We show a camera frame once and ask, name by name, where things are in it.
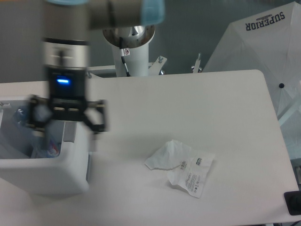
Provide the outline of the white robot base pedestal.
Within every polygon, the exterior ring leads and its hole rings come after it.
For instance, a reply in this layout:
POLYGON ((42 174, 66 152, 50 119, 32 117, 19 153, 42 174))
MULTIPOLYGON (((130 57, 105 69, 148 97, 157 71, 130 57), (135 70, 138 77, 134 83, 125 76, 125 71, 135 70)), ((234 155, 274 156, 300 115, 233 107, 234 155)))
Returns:
POLYGON ((153 24, 103 30, 112 49, 117 77, 148 75, 149 43, 154 34, 153 24))

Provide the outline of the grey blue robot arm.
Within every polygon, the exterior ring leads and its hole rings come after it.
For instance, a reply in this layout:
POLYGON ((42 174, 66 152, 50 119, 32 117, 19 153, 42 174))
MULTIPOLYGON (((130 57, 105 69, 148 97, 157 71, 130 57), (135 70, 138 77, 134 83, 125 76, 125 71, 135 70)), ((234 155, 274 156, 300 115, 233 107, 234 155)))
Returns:
POLYGON ((110 33, 126 64, 125 49, 146 42, 147 29, 164 21, 166 6, 163 0, 46 0, 43 11, 48 97, 30 97, 26 123, 37 151, 48 148, 52 121, 83 122, 95 134, 107 130, 106 101, 87 100, 89 31, 110 33))

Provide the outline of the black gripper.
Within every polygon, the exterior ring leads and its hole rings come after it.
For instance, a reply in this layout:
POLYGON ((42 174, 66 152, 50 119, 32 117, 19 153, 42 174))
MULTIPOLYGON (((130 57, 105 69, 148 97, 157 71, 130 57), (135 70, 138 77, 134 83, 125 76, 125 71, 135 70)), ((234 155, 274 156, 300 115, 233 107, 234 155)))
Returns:
POLYGON ((49 99, 30 95, 26 126, 35 137, 47 139, 51 120, 82 121, 91 130, 90 152, 97 151, 100 134, 109 130, 107 101, 86 100, 86 69, 45 66, 49 99))

